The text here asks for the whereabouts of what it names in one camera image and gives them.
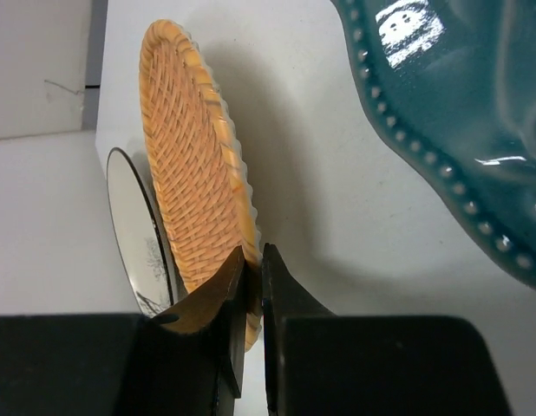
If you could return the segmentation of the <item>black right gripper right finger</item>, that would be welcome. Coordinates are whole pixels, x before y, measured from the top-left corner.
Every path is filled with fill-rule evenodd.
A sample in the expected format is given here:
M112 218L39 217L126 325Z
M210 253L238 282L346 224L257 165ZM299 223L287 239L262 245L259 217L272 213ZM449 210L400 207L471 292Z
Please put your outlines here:
M446 315L336 315L273 244L261 266L273 415L508 415L480 333Z

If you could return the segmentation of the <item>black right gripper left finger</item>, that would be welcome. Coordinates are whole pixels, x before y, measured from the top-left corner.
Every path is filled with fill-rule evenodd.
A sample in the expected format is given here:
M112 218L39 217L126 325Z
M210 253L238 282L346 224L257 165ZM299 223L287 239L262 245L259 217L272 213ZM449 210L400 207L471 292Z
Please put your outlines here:
M214 276L148 321L137 343L139 415L231 415L241 396L246 265L234 249Z

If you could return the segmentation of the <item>orange woven wicker plate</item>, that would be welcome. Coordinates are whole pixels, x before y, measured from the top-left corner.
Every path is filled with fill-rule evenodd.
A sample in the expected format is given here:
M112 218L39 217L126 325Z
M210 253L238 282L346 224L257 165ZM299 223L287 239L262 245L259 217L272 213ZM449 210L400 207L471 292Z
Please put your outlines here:
M147 159L167 240L187 292L236 247L257 271L257 210L241 144L212 71L177 23L147 29L139 63Z

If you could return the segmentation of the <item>dark teal scalloped plate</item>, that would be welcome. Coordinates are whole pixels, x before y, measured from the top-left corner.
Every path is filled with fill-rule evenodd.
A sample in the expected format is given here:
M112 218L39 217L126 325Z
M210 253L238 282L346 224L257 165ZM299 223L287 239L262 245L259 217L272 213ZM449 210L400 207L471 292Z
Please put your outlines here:
M381 140L536 290L536 1L337 1Z

